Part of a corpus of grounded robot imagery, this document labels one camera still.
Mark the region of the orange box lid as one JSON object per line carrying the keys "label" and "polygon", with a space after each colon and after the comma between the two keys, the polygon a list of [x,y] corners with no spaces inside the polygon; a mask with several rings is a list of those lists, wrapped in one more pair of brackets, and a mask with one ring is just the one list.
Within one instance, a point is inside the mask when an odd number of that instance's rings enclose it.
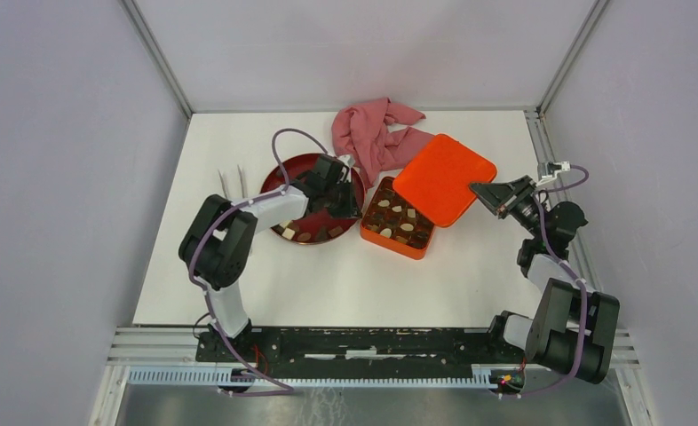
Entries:
{"label": "orange box lid", "polygon": [[438,134],[393,180],[393,190],[438,227],[450,227],[476,201],[471,183],[493,182],[497,167],[446,134]]}

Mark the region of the orange chocolate box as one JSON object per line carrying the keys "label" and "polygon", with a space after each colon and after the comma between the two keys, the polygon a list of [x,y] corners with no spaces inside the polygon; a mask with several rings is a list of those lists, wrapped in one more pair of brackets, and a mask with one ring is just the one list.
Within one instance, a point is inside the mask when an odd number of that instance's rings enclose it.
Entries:
{"label": "orange chocolate box", "polygon": [[393,177],[379,181],[360,222],[367,242],[399,255],[421,260],[432,240],[435,225],[393,190]]}

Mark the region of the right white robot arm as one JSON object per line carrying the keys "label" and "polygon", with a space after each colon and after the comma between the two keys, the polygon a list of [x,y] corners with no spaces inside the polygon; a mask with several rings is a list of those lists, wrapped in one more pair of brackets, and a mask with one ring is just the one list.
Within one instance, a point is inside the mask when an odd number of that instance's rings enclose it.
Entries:
{"label": "right white robot arm", "polygon": [[507,362],[523,349],[530,362],[601,383],[610,367],[620,302],[595,290],[568,262],[569,243],[588,223],[583,210],[571,201],[547,207],[528,176],[508,183],[471,183],[469,188],[496,217],[512,217],[529,232],[517,264],[543,291],[533,318],[502,314],[504,328],[485,339],[488,356]]}

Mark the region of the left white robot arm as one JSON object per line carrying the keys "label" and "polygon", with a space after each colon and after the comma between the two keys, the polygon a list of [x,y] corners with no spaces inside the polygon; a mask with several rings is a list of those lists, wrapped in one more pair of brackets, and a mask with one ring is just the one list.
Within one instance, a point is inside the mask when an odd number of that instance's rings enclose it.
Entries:
{"label": "left white robot arm", "polygon": [[350,155],[320,154],[311,169],[296,177],[290,177],[283,165],[280,169],[285,183],[269,192],[240,201],[209,196],[178,249],[188,278],[202,290],[220,333],[217,348],[234,362],[245,359],[251,350],[251,338],[243,332],[251,320],[243,307],[239,279],[254,237],[283,222],[323,211],[339,220],[361,216]]}

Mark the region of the round dark red plate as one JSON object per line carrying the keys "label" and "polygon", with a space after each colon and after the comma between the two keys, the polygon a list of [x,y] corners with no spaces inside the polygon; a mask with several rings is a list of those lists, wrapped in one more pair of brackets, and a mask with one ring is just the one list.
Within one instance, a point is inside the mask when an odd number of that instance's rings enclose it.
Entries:
{"label": "round dark red plate", "polygon": [[[318,153],[300,154],[289,158],[284,162],[290,179],[296,178],[303,172],[310,170],[319,157]],[[352,168],[352,182],[355,198],[361,210],[365,200],[365,187],[356,168]],[[261,193],[266,193],[284,184],[282,172],[276,166],[265,178],[260,188]],[[326,209],[311,213],[300,219],[282,222],[272,231],[281,238],[296,244],[319,244],[332,241],[348,232],[358,221],[358,218],[333,218]]]}

